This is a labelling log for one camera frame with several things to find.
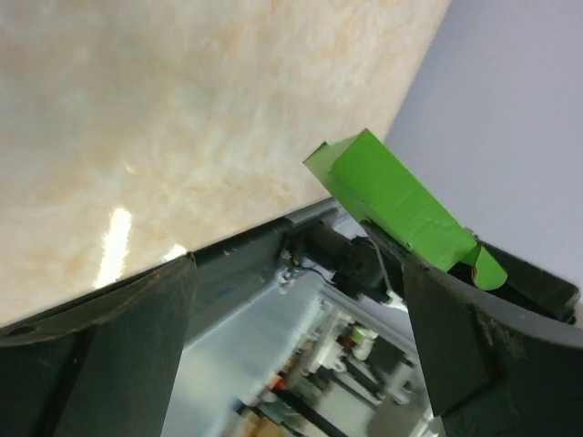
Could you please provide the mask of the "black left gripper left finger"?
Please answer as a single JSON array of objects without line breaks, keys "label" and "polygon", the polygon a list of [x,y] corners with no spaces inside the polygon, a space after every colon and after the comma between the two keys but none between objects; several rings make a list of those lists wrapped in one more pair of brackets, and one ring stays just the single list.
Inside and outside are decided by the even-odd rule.
[{"label": "black left gripper left finger", "polygon": [[4,436],[158,436],[189,325],[186,255],[1,330]]}]

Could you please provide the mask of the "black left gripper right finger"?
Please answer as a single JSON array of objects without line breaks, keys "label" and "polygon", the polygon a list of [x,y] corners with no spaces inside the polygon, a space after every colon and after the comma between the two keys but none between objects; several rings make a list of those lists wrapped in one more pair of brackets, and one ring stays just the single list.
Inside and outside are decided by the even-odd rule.
[{"label": "black left gripper right finger", "polygon": [[404,292],[448,436],[579,436],[582,330],[409,259]]}]

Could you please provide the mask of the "green paper box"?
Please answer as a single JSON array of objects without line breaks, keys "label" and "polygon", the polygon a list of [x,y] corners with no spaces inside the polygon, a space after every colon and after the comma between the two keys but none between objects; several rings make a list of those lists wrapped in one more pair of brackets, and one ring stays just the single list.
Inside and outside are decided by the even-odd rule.
[{"label": "green paper box", "polygon": [[444,272],[466,264],[481,290],[505,284],[506,271],[494,256],[369,130],[322,143],[303,164],[353,219],[376,225],[406,252]]}]

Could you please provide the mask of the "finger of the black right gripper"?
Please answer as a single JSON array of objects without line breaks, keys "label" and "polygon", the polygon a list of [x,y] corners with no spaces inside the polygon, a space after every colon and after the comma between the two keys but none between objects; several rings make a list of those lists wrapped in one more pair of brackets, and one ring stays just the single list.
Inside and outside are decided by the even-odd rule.
[{"label": "finger of the black right gripper", "polygon": [[[365,222],[363,229],[375,246],[387,287],[404,299],[403,270],[408,251],[372,222]],[[492,295],[550,319],[564,323],[577,321],[575,284],[484,241],[479,242],[479,248],[492,255],[507,274],[505,284],[492,290]]]}]

